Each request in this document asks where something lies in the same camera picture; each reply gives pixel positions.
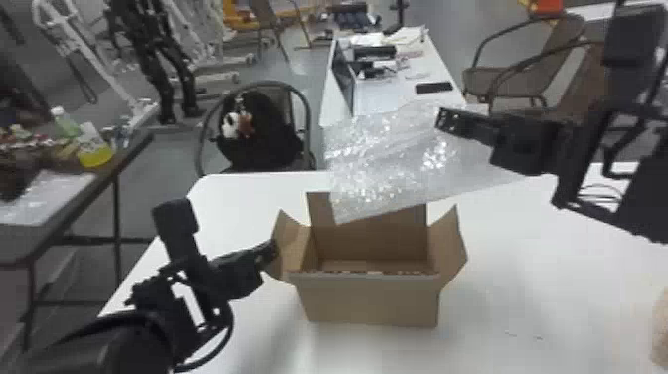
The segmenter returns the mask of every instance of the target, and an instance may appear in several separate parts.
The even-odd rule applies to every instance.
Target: smartphone
[[[443,91],[452,91],[452,83],[446,81],[416,85],[416,94],[433,94]]]

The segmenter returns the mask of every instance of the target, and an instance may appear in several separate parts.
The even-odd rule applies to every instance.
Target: cardboard box
[[[269,273],[297,287],[311,321],[435,327],[441,290],[466,263],[456,208],[430,227],[426,205],[335,225],[308,193],[311,227],[281,211]]]

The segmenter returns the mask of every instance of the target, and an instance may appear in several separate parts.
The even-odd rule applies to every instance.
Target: water bottle
[[[65,137],[76,138],[82,135],[82,130],[79,128],[79,125],[72,120],[62,106],[52,108],[51,115],[54,117],[56,125],[61,129]]]
[[[80,127],[82,135],[77,138],[79,151],[77,157],[83,167],[97,167],[113,157],[111,147],[99,136],[99,132],[90,122]]]

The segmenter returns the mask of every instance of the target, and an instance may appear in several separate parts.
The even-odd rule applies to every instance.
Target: white tabletop
[[[568,13],[578,14],[582,16],[587,22],[601,21],[612,18],[614,13],[614,2],[607,2],[601,4],[581,5],[577,7],[566,8]],[[641,4],[663,4],[668,5],[666,0],[629,0],[625,5],[641,5]]]
[[[424,54],[420,57],[410,59],[410,68],[400,71],[397,77],[387,82],[358,81],[355,87],[355,96],[367,95],[384,97],[387,93],[396,93],[397,95],[400,95],[401,98],[398,99],[398,105],[394,109],[398,109],[414,99],[437,99],[442,101],[444,105],[465,105],[466,100],[462,96],[461,90],[457,86],[449,69],[443,62],[431,37],[427,35],[422,44]],[[334,56],[334,45],[335,42],[333,41],[329,51],[325,88],[322,93],[322,103],[320,106],[320,119],[318,123],[322,127],[330,126],[340,120],[350,119],[351,117],[348,105],[346,104],[343,94],[336,83],[334,74],[330,69],[332,65],[332,57]],[[428,77],[414,80],[407,80],[406,78],[406,76],[412,76],[419,73],[429,73],[429,75]],[[442,93],[416,94],[415,85],[417,84],[443,81],[451,82],[453,90]],[[376,110],[373,107],[356,109],[356,115],[358,115],[358,113],[371,114],[374,112],[376,112]]]
[[[188,195],[201,252],[267,240],[279,208],[308,224],[304,192],[327,185],[325,172],[201,179]],[[650,320],[668,249],[553,208],[555,185],[544,176],[429,204],[431,220],[458,204],[469,254],[441,294],[437,329],[310,323],[295,288],[265,277],[233,303],[228,347],[195,373],[659,372]],[[166,262],[155,241],[102,313],[122,309],[132,285]]]

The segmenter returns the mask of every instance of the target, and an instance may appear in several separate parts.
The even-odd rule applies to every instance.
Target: chair backrest
[[[304,148],[302,154],[301,164],[293,165],[298,166],[300,170],[315,170],[316,160],[311,152],[311,106],[308,103],[308,99],[297,88],[279,81],[259,81],[247,84],[243,87],[237,88],[232,92],[225,93],[224,97],[219,99],[219,101],[207,112],[205,119],[203,121],[202,130],[197,140],[197,146],[195,148],[195,171],[197,175],[202,177],[206,175],[203,165],[203,151],[204,144],[209,139],[210,141],[215,141],[213,136],[216,135],[214,126],[217,125],[218,121],[214,118],[218,118],[220,115],[221,108],[224,105],[224,102],[227,97],[230,95],[237,95],[245,91],[258,91],[269,96],[269,98],[280,108],[283,115],[285,115],[285,122],[288,123],[292,129],[297,133],[297,135],[302,135]],[[294,98],[296,97],[298,102],[301,102],[303,107],[303,129],[296,128],[295,112],[294,112]]]
[[[585,19],[578,15],[569,14],[560,18],[557,21],[557,24],[552,28],[552,33],[545,42],[542,52],[547,52],[559,46],[577,41],[585,31],[585,24]],[[536,63],[533,67],[533,71],[540,74],[543,81],[546,81],[549,84],[559,71],[560,67],[564,64],[564,61],[569,56],[570,52],[571,51],[566,50],[562,53],[547,56]]]
[[[292,105],[292,92],[282,87],[265,86],[254,89],[260,93],[266,94],[273,104],[283,113],[285,123],[295,128],[294,107]]]
[[[607,70],[601,64],[603,46],[590,46],[583,56],[562,99],[554,107],[559,118],[581,123],[589,107],[607,93]]]
[[[249,5],[261,28],[273,28],[278,24],[278,17],[269,0],[250,0]]]

